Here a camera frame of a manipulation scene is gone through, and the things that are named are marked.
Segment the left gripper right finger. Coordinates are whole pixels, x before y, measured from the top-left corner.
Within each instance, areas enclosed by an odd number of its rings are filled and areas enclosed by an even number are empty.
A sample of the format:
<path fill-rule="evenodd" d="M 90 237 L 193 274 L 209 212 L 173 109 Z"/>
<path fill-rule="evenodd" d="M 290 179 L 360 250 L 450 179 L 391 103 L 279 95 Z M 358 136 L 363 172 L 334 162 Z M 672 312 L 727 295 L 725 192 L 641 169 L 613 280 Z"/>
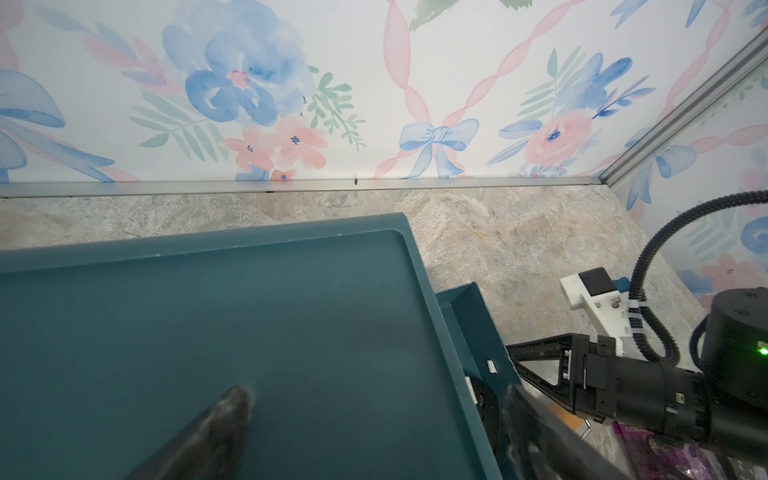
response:
<path fill-rule="evenodd" d="M 508 387 L 503 425 L 505 455 L 519 479 L 620 480 L 627 476 L 531 396 Z"/>

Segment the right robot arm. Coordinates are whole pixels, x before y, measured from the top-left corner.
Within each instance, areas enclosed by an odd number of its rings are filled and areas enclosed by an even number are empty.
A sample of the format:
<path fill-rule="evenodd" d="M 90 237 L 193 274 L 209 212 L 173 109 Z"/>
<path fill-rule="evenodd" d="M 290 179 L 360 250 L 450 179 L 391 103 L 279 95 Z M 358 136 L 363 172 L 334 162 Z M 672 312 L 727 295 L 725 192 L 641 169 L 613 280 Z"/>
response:
<path fill-rule="evenodd" d="M 690 345 L 701 349 L 697 372 L 619 357 L 606 336 L 565 334 L 507 351 L 523 379 L 573 414 L 766 465 L 766 289 L 717 294 Z"/>

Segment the teal drawer cabinet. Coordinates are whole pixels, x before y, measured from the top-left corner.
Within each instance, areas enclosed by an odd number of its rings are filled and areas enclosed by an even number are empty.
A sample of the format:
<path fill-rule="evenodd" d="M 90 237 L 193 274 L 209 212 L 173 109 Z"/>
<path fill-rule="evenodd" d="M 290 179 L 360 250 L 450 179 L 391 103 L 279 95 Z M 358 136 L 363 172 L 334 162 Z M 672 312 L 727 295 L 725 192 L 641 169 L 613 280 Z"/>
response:
<path fill-rule="evenodd" d="M 5 251 L 1 475 L 122 479 L 235 385 L 242 479 L 496 479 L 407 218 Z"/>

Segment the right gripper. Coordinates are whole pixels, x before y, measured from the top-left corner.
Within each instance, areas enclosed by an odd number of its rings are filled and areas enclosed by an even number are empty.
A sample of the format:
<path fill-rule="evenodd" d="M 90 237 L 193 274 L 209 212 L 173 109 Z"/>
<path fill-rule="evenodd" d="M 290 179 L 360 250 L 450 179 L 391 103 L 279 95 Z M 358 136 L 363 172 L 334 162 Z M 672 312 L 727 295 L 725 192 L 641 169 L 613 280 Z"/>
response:
<path fill-rule="evenodd" d="M 615 340 L 564 334 L 506 345 L 519 377 L 571 414 L 618 420 L 667 438 L 704 438 L 709 395 L 697 372 L 615 354 Z M 549 382 L 524 363 L 567 363 Z"/>

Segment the teal drawer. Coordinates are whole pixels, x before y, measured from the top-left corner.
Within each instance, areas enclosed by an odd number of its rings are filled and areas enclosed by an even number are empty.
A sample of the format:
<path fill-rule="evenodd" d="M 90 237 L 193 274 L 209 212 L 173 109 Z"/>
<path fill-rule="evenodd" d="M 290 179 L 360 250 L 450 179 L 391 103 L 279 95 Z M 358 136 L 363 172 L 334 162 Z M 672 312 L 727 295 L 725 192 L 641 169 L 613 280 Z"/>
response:
<path fill-rule="evenodd" d="M 508 446 L 502 419 L 505 396 L 508 387 L 518 385 L 520 378 L 477 284 L 439 292 L 436 298 L 465 376 L 487 383 L 499 400 L 501 438 L 495 455 L 501 459 Z"/>

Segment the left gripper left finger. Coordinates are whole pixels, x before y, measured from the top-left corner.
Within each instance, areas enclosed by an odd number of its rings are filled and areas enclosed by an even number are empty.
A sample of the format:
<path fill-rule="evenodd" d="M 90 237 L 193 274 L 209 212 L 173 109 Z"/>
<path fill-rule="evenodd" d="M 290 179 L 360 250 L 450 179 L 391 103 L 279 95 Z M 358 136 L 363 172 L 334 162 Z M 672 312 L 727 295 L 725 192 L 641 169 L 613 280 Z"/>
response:
<path fill-rule="evenodd" d="M 156 480 L 235 478 L 254 404 L 252 389 L 243 385 L 230 388 L 127 477 Z"/>

